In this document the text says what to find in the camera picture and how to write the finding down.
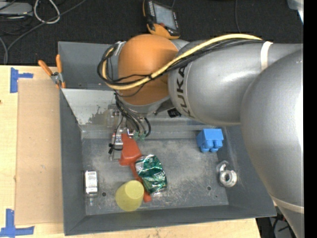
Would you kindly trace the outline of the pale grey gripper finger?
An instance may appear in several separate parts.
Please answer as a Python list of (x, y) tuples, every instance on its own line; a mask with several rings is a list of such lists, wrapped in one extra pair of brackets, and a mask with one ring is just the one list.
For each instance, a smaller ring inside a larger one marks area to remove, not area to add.
[(108, 151), (109, 160), (113, 161), (113, 160), (120, 159), (121, 151), (123, 148), (121, 133), (117, 134), (114, 132), (111, 138), (111, 142), (108, 146), (109, 146), (109, 151)]
[(114, 127), (119, 117), (119, 109), (116, 104), (109, 104), (106, 111), (106, 126), (108, 128)]

